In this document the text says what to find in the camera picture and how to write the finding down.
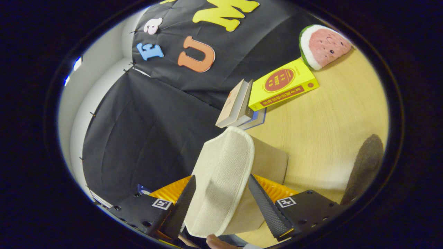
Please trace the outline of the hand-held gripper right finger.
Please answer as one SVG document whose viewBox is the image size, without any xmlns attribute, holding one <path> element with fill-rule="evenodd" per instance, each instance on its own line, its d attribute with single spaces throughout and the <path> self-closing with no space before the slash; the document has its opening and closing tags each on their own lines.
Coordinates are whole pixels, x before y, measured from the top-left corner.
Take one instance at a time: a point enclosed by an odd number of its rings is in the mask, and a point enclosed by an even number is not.
<svg viewBox="0 0 443 249">
<path fill-rule="evenodd" d="M 277 241 L 304 239 L 328 226 L 345 210 L 314 190 L 296 192 L 256 174 L 250 174 L 248 188 Z"/>
</svg>

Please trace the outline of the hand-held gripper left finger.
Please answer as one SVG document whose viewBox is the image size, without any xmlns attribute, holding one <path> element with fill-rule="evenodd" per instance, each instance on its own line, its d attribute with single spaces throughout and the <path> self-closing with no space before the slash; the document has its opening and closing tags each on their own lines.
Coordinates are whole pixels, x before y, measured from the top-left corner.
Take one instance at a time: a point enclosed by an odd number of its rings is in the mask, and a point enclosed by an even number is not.
<svg viewBox="0 0 443 249">
<path fill-rule="evenodd" d="M 109 208 L 117 220 L 162 241 L 175 241 L 196 191 L 196 177 L 190 175 L 150 194 L 136 193 Z"/>
</svg>

